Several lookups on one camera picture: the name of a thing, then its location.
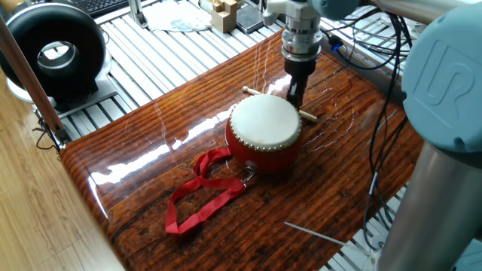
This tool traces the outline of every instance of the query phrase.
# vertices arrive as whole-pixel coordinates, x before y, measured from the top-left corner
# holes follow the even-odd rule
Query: drum
[[[225,134],[227,147],[241,166],[257,173],[278,172],[300,151],[300,116],[278,96],[250,96],[231,113]]]

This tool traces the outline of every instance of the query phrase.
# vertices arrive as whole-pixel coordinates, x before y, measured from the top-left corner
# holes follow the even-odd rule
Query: black device
[[[95,78],[104,62],[105,42],[91,17],[64,0],[55,1],[25,8],[7,25],[45,93],[60,104],[98,90]],[[49,59],[42,49],[54,42],[68,44],[69,49],[61,57]],[[1,52],[0,66],[22,87]]]
[[[129,5],[128,0],[72,0],[72,2],[92,18]]]

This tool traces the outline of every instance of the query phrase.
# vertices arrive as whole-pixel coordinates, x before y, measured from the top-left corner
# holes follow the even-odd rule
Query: wood grain
[[[67,145],[61,160],[89,210],[127,269],[318,270],[338,246],[283,224],[292,222],[346,241],[362,225],[371,182],[368,142],[383,104],[371,83],[323,55],[310,77],[302,109],[304,146],[295,164],[258,175],[247,191],[183,236],[166,235],[172,192],[193,178],[197,158],[224,145],[224,123],[247,85],[283,96],[279,35]],[[404,113],[390,105],[389,131]],[[384,196],[410,177],[422,139],[406,128],[382,172]],[[211,176],[246,176],[234,161]],[[183,221],[219,192],[198,190],[177,203]]]
[[[78,261],[84,264],[86,259],[79,256],[70,260],[77,257],[72,254],[72,244],[87,238],[87,234],[95,238],[97,230],[55,151],[36,148],[40,133],[32,129],[38,126],[37,121],[32,105],[7,89],[0,70],[1,271],[40,270],[40,265],[46,267],[49,263],[43,263],[52,260],[75,270]],[[50,145],[47,137],[40,143],[43,147]],[[89,262],[118,266],[102,238],[93,242],[96,246],[90,248]]]
[[[72,246],[40,264],[41,271],[84,271]]]
[[[97,227],[87,231],[72,246],[86,271],[124,271]]]

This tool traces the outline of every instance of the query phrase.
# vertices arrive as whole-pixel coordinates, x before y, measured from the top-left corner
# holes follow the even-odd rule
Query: white drumhead
[[[239,140],[255,148],[283,148],[300,132],[300,117],[288,101],[273,95],[255,95],[241,101],[230,118]]]

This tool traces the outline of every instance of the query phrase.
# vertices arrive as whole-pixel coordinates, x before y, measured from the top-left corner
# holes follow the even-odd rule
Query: glossy wooden tabletop
[[[310,77],[303,110],[304,146],[293,166],[256,175],[240,197],[183,236],[164,231],[172,192],[193,178],[197,158],[225,146],[230,110],[247,85],[284,96],[279,35],[139,110],[67,145],[64,167],[112,248],[132,270],[318,270],[339,249],[283,224],[346,241],[362,225],[371,182],[368,142],[383,94],[323,53]],[[390,105],[389,131],[404,117]],[[410,177],[422,139],[407,127],[382,173],[386,198]],[[211,178],[245,178],[233,160]],[[176,203],[183,221],[220,192],[201,189]]]

